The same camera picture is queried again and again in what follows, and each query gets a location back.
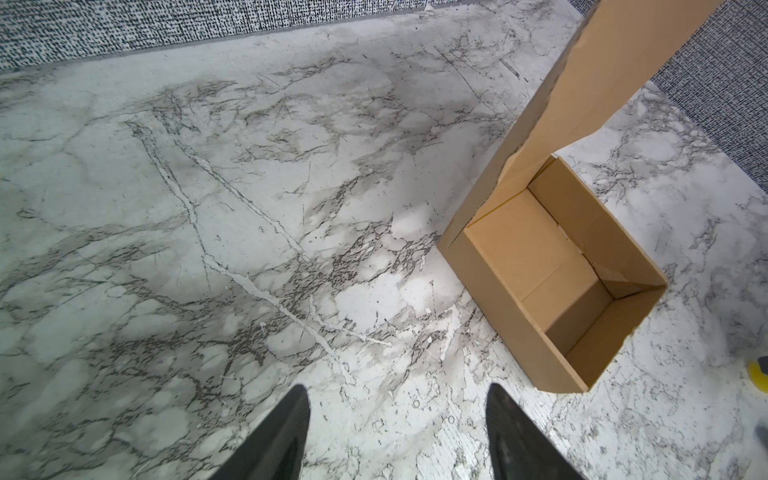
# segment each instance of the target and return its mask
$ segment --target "marble tabletop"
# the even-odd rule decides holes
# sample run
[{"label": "marble tabletop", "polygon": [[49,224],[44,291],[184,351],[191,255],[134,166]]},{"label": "marble tabletop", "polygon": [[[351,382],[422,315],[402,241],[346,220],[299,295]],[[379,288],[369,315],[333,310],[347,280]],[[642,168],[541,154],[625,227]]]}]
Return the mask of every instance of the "marble tabletop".
[{"label": "marble tabletop", "polygon": [[670,279],[589,393],[533,388],[435,248],[579,19],[1,76],[0,477],[206,478],[302,383],[302,478],[491,478],[499,382],[588,478],[765,478],[768,197],[652,84],[560,152]]}]

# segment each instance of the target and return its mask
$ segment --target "cardboard box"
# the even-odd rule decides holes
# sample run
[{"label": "cardboard box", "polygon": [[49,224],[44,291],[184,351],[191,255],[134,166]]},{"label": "cardboard box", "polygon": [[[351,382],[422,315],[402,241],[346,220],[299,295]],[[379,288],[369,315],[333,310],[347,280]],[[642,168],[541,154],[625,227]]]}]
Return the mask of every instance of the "cardboard box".
[{"label": "cardboard box", "polygon": [[667,288],[552,152],[602,126],[720,2],[598,2],[438,244],[539,389],[589,390]]}]

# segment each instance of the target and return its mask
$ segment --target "gray fabric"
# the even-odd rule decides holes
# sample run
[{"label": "gray fabric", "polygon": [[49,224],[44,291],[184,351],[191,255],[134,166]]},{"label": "gray fabric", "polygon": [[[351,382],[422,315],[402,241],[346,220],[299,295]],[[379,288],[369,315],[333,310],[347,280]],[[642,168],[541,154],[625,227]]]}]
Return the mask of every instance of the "gray fabric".
[{"label": "gray fabric", "polygon": [[653,80],[768,191],[768,0],[727,0]]},{"label": "gray fabric", "polygon": [[427,0],[0,0],[0,70],[424,8],[426,3]]}]

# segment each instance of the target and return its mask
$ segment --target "white marble table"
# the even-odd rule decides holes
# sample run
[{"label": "white marble table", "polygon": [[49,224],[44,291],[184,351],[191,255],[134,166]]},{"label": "white marble table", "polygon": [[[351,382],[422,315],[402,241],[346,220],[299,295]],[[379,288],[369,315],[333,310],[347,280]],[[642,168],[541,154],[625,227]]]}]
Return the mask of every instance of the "white marble table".
[{"label": "white marble table", "polygon": [[561,154],[670,277],[534,389],[435,248],[574,31],[486,2],[0,77],[0,477],[205,478],[291,385],[302,478],[491,478],[500,382],[589,478],[764,478],[768,197],[652,84]]}]

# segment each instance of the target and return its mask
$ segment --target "yellow object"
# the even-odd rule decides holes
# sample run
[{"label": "yellow object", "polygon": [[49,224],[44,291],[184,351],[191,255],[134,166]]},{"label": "yellow object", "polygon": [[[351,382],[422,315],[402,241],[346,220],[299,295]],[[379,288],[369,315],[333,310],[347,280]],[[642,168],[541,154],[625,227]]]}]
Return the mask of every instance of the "yellow object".
[{"label": "yellow object", "polygon": [[750,378],[754,382],[755,386],[761,391],[768,393],[768,375],[763,373],[760,369],[760,364],[757,362],[750,362],[746,368],[750,373]]}]

